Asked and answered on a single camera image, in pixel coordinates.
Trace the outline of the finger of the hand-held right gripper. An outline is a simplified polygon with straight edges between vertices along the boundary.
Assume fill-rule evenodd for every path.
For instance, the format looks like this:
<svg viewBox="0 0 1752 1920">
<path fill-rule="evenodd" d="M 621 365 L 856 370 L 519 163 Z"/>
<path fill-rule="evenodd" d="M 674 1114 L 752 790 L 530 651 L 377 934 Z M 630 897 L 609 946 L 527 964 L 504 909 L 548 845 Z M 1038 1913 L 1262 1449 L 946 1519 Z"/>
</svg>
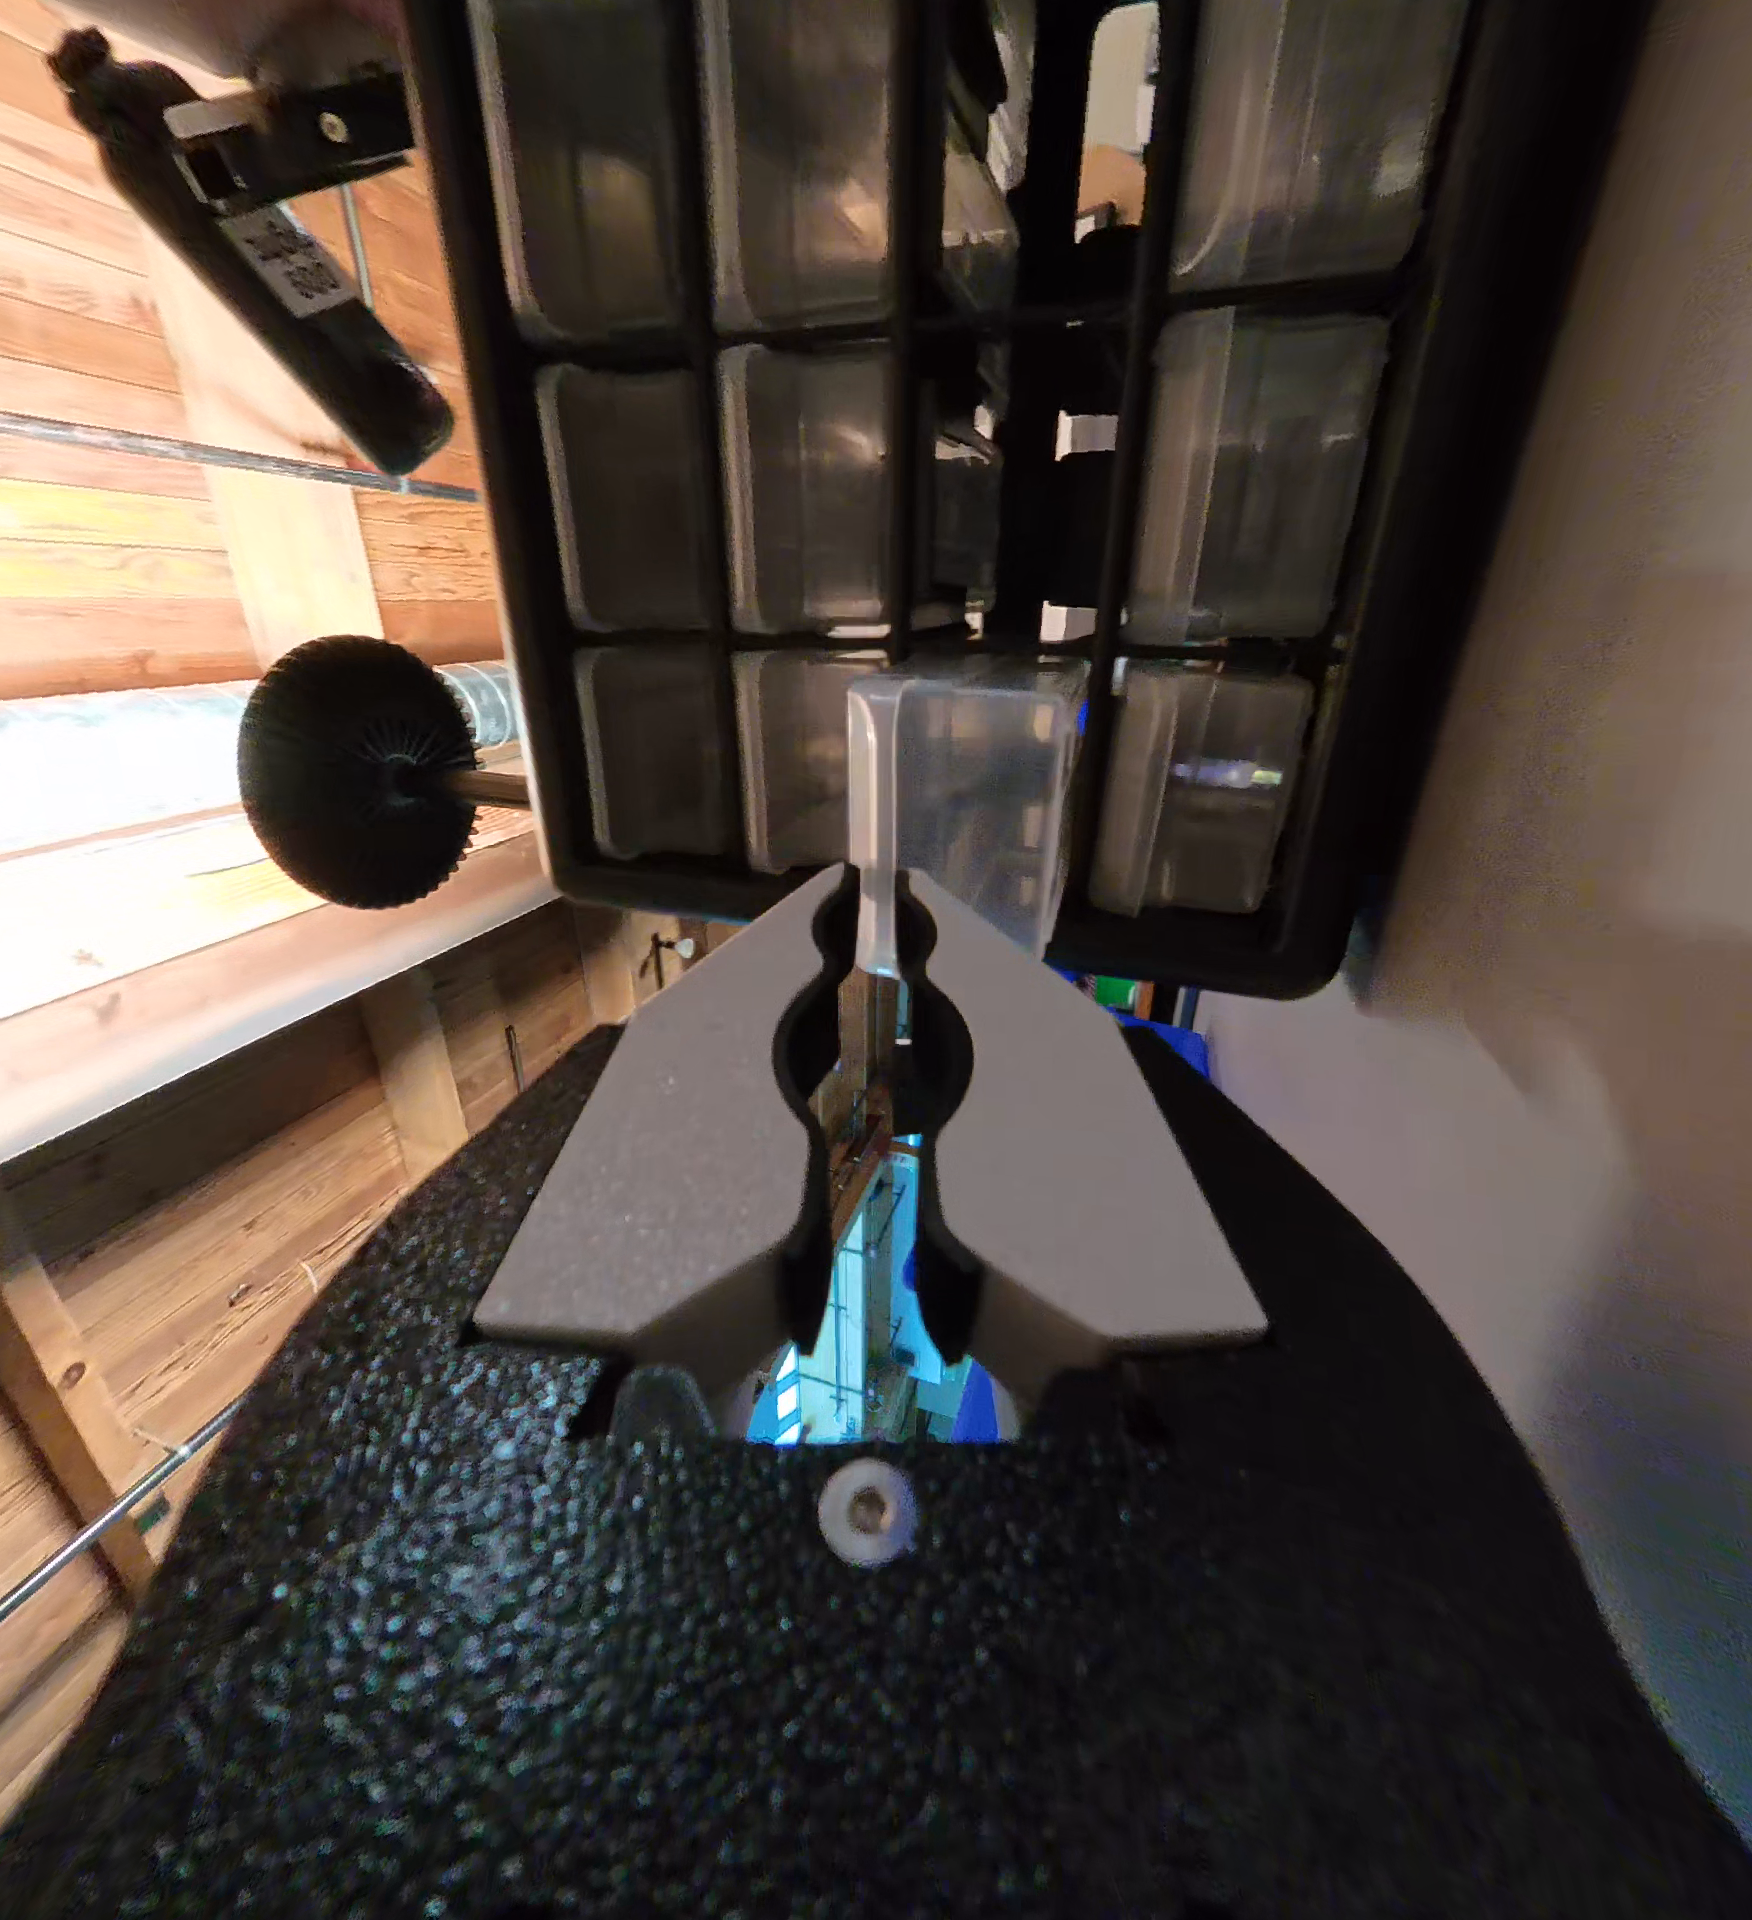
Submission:
<svg viewBox="0 0 1752 1920">
<path fill-rule="evenodd" d="M 227 93 L 164 110 L 164 129 L 206 205 L 283 205 L 372 179 L 416 144 L 399 76 Z"/>
</svg>

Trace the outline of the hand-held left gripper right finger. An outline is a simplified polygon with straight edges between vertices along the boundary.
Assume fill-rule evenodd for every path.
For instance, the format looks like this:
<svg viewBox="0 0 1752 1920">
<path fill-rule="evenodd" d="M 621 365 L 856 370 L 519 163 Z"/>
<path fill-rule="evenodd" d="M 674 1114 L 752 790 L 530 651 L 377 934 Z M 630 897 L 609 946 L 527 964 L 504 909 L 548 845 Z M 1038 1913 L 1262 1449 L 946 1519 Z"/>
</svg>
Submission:
<svg viewBox="0 0 1752 1920">
<path fill-rule="evenodd" d="M 1128 1358 L 1248 1345 L 1271 1322 L 1114 1014 L 935 880 L 920 1010 L 964 1088 L 924 1138 L 924 1319 L 1019 1402 Z"/>
</svg>

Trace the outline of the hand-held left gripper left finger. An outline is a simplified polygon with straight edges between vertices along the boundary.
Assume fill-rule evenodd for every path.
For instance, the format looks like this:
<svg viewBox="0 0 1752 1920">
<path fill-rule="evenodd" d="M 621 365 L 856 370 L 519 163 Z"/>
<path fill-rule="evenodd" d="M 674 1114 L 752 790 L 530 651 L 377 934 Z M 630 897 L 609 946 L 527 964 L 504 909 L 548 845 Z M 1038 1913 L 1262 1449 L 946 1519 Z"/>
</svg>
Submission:
<svg viewBox="0 0 1752 1920">
<path fill-rule="evenodd" d="M 623 1028 L 475 1314 L 488 1339 L 736 1384 L 807 1351 L 835 1270 L 831 1144 L 860 872 L 799 886 Z"/>
</svg>

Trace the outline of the clear plastic drawer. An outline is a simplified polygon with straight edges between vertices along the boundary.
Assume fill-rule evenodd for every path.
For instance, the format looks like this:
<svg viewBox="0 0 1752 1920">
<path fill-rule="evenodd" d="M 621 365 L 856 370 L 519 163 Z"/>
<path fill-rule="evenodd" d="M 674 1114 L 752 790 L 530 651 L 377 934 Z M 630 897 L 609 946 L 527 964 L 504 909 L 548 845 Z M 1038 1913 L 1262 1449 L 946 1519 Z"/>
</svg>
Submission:
<svg viewBox="0 0 1752 1920">
<path fill-rule="evenodd" d="M 1090 667 L 927 659 L 848 691 L 848 861 L 857 967 L 897 977 L 896 881 L 931 878 L 1019 948 L 1054 931 Z"/>
</svg>

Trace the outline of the black drawer cabinet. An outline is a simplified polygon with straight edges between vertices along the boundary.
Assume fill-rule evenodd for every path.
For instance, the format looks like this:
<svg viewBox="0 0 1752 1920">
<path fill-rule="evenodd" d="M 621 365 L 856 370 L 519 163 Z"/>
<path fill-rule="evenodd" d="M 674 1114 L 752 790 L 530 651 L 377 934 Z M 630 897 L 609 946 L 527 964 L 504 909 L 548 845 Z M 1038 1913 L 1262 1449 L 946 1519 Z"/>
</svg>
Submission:
<svg viewBox="0 0 1752 1920">
<path fill-rule="evenodd" d="M 1200 4 L 1155 4 L 1147 212 L 1131 293 L 1128 399 L 1150 391 L 1144 333 L 1159 319 Z M 534 404 L 504 393 L 525 347 L 508 317 L 480 147 L 471 4 L 407 4 L 409 93 L 430 168 L 464 355 L 504 643 L 525 703 L 538 834 L 557 890 L 609 909 L 745 927 L 817 869 L 755 875 L 719 859 L 600 861 L 581 851 L 587 782 L 569 687 L 561 583 L 527 533 Z M 1282 312 L 1378 307 L 1391 355 L 1332 630 L 1300 665 L 1329 672 L 1329 730 L 1308 746 L 1302 810 L 1279 849 L 1273 896 L 1247 918 L 1095 912 L 1083 891 L 1095 812 L 1073 810 L 1076 849 L 1044 956 L 1081 973 L 1300 999 L 1329 985 L 1386 911 L 1435 722 L 1477 608 L 1549 338 L 1593 208 L 1601 162 L 1642 38 L 1642 4 L 1469 4 L 1428 202 L 1402 269 L 1378 280 L 1271 291 Z"/>
</svg>

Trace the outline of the thin metal rod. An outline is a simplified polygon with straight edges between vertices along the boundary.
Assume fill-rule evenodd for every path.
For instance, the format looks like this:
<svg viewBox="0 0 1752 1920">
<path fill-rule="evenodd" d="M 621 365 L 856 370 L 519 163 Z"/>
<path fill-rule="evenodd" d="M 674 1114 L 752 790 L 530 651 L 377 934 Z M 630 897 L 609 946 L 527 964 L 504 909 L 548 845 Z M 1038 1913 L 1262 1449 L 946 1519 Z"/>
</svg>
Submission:
<svg viewBox="0 0 1752 1920">
<path fill-rule="evenodd" d="M 297 482 L 343 486 L 358 492 L 383 492 L 411 499 L 477 504 L 475 489 L 430 482 L 416 476 L 383 474 L 381 470 L 341 468 L 285 455 L 264 455 L 148 435 L 128 428 L 101 428 L 74 420 L 40 420 L 0 409 L 0 438 L 30 445 L 114 455 L 174 466 L 250 473 Z"/>
</svg>

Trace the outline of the black round ceiling lamp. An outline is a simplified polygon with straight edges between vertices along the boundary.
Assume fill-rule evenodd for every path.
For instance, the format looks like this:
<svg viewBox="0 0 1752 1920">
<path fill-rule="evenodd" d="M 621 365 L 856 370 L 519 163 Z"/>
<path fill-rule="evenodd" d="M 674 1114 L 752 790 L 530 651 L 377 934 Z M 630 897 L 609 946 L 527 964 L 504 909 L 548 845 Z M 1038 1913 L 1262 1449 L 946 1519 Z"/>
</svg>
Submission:
<svg viewBox="0 0 1752 1920">
<path fill-rule="evenodd" d="M 245 818 L 317 900 L 390 911 L 460 867 L 479 808 L 449 785 L 479 744 L 444 678 L 367 636 L 314 640 L 254 687 L 238 737 Z"/>
</svg>

